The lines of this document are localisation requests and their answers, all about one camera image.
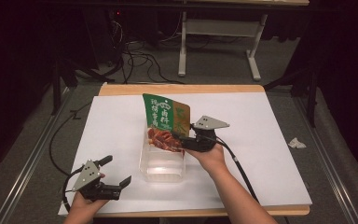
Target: background desk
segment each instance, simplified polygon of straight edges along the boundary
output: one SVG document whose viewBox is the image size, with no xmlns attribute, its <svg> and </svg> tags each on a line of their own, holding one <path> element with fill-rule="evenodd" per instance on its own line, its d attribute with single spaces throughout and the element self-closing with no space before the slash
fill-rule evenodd
<svg viewBox="0 0 358 224">
<path fill-rule="evenodd" d="M 144 106 L 141 94 L 148 93 L 179 93 L 173 99 L 181 99 L 181 102 L 192 107 L 192 116 L 198 116 L 200 108 L 208 108 L 209 115 L 226 115 L 231 120 L 223 118 L 231 123 L 229 129 L 219 130 L 218 135 L 230 144 L 237 157 L 242 163 L 258 199 L 272 215 L 306 215 L 310 211 L 311 204 L 309 195 L 299 176 L 293 158 L 282 138 L 276 119 L 270 110 L 269 102 L 260 86 L 231 86 L 231 85 L 152 85 L 152 86 L 103 86 L 100 96 L 126 94 L 127 97 L 117 98 L 94 98 L 93 106 L 89 113 L 88 123 L 83 132 L 82 141 L 77 150 L 74 169 L 78 168 L 86 159 L 97 160 L 106 153 L 114 156 L 113 162 L 106 164 L 102 172 L 107 170 L 107 178 L 104 183 L 116 183 L 123 176 L 132 175 L 132 183 L 123 190 L 121 199 L 114 202 L 113 206 L 107 204 L 98 214 L 100 217 L 194 217 L 194 216 L 223 216 L 225 210 L 215 191 L 212 180 L 201 169 L 198 162 L 192 157 L 186 157 L 187 171 L 185 180 L 180 184 L 161 185 L 148 184 L 138 170 L 139 155 L 142 147 L 142 130 Z M 203 101 L 205 94 L 188 95 L 184 93 L 215 92 L 206 95 L 211 101 Z M 123 102 L 132 100 L 123 106 Z M 233 120 L 231 114 L 227 113 L 230 106 L 235 109 L 231 114 L 240 115 Z M 127 125 L 120 124 L 121 120 L 130 120 Z M 247 120 L 248 128 L 242 125 Z M 259 141 L 260 138 L 268 138 L 268 141 Z M 240 150 L 238 145 L 248 146 Z M 235 164 L 230 162 L 231 158 L 226 154 L 227 165 L 231 171 L 244 185 Z"/>
</svg>

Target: white paper scrap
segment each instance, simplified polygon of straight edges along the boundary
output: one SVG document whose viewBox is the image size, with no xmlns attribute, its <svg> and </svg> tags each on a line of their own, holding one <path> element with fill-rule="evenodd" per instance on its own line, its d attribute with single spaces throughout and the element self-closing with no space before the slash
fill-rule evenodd
<svg viewBox="0 0 358 224">
<path fill-rule="evenodd" d="M 292 147 L 292 148 L 305 148 L 305 147 L 307 147 L 304 143 L 298 141 L 297 138 L 294 138 L 294 139 L 293 139 L 292 141 L 290 141 L 290 143 L 287 144 L 287 145 L 289 145 L 289 147 Z"/>
</svg>

